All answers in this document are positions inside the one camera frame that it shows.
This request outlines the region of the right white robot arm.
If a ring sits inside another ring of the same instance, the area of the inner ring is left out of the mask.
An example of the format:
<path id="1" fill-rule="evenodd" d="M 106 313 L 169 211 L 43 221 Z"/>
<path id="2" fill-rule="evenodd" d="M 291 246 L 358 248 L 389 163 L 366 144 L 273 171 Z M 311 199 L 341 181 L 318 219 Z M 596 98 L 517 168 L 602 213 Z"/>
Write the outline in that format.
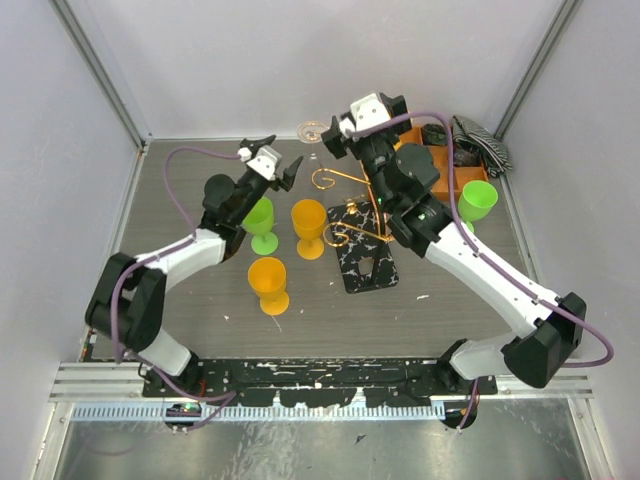
<path id="1" fill-rule="evenodd" d="M 530 280 L 462 224 L 452 205 L 431 192 L 440 178 L 431 151 L 400 141 L 410 128 L 404 97 L 371 93 L 333 117 L 321 137 L 335 158 L 352 154 L 360 161 L 394 239 L 461 280 L 511 329 L 457 341 L 439 359 L 440 385 L 459 394 L 479 377 L 513 374 L 545 387 L 581 342 L 584 300 Z"/>

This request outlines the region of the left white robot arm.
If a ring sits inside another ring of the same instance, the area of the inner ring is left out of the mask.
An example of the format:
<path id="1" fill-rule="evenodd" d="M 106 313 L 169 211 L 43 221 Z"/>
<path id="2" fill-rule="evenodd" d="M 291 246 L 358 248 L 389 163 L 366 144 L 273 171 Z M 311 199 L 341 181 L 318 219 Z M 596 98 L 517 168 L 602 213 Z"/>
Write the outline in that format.
<path id="1" fill-rule="evenodd" d="M 86 325 L 108 337 L 117 355 L 128 350 L 160 370 L 165 385 L 178 396 L 199 387 L 199 359 L 164 329 L 165 295 L 236 254 L 246 235 L 242 223 L 268 190 L 292 189 L 302 160 L 282 168 L 274 140 L 242 140 L 233 157 L 243 165 L 243 174 L 238 179 L 215 174 L 205 182 L 203 215 L 189 225 L 189 234 L 150 253 L 113 254 L 89 300 Z"/>

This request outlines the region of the clear champagne flute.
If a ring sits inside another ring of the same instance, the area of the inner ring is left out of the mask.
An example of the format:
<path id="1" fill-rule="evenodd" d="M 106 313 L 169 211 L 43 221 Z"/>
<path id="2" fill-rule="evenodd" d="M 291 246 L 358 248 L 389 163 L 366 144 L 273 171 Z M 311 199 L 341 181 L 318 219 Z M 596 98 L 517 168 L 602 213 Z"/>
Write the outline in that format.
<path id="1" fill-rule="evenodd" d="M 315 120 L 305 121 L 297 127 L 297 137 L 300 142 L 307 146 L 308 165 L 310 172 L 314 173 L 322 167 L 318 158 L 318 145 L 322 143 L 322 133 L 327 130 L 327 126 Z"/>

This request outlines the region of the gold wine glass rack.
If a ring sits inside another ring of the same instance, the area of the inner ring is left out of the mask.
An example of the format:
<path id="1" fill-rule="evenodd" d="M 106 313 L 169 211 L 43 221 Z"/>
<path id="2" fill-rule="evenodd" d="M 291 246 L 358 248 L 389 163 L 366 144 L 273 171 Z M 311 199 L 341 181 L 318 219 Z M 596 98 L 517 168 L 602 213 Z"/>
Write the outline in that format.
<path id="1" fill-rule="evenodd" d="M 399 273 L 391 254 L 391 235 L 382 225 L 382 215 L 366 173 L 358 176 L 322 165 L 315 153 L 311 184 L 319 191 L 336 186 L 339 179 L 352 181 L 366 192 L 346 197 L 339 205 L 328 207 L 328 225 L 322 240 L 337 255 L 345 291 L 359 294 L 391 288 L 399 283 Z"/>

